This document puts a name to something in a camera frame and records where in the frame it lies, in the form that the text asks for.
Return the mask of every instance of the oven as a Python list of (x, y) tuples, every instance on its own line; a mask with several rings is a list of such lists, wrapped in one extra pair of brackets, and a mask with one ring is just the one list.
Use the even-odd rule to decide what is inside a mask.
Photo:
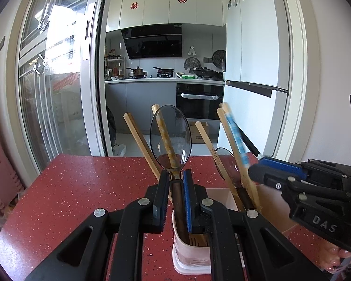
[(219, 120), (217, 109), (223, 101), (223, 89), (223, 85), (177, 83), (177, 108), (186, 118)]

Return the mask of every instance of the white countertop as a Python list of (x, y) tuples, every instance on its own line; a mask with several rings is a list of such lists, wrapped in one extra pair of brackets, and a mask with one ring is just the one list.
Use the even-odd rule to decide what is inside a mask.
[(181, 78), (140, 78), (140, 79), (122, 79), (108, 80), (105, 84), (111, 83), (133, 83), (133, 82), (178, 82), (178, 83), (195, 83), (203, 85), (224, 85), (225, 81), (203, 80), (203, 79), (181, 79)]

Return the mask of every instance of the black range hood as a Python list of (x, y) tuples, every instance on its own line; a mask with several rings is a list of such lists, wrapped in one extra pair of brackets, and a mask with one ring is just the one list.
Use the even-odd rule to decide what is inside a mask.
[(121, 30), (130, 59), (182, 57), (182, 26), (157, 24)]

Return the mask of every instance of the red table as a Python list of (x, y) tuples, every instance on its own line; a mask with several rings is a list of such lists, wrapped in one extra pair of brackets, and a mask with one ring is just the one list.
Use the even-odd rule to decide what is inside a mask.
[[(212, 157), (191, 157), (188, 168), (195, 183), (225, 187)], [(0, 233), (1, 265), (14, 281), (24, 280), (96, 208), (122, 209), (156, 183), (144, 158), (59, 155), (27, 190)], [(162, 234), (144, 238), (143, 280), (210, 280), (210, 275), (182, 276), (174, 270), (170, 213), (171, 207)], [(290, 240), (315, 262), (317, 236), (299, 227)]]

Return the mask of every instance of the spoon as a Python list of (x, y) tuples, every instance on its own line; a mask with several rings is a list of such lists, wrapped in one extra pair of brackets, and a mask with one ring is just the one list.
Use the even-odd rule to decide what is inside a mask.
[[(234, 155), (225, 148), (217, 148), (216, 153), (220, 157), (221, 163), (225, 167), (227, 174), (229, 175), (229, 177), (231, 178), (231, 181), (233, 182), (235, 188), (237, 189), (238, 196), (241, 199), (244, 208), (246, 210), (255, 209), (255, 206), (253, 205), (253, 202), (250, 196), (248, 195), (246, 188), (242, 186), (241, 174), (239, 172), (237, 165), (235, 164)], [(219, 168), (217, 168), (217, 170), (221, 175), (221, 177), (223, 178)]]
[(150, 129), (151, 150), (160, 166), (170, 173), (175, 224), (180, 239), (186, 244), (190, 238), (180, 172), (190, 157), (191, 144), (189, 123), (178, 108), (166, 105), (154, 113)]

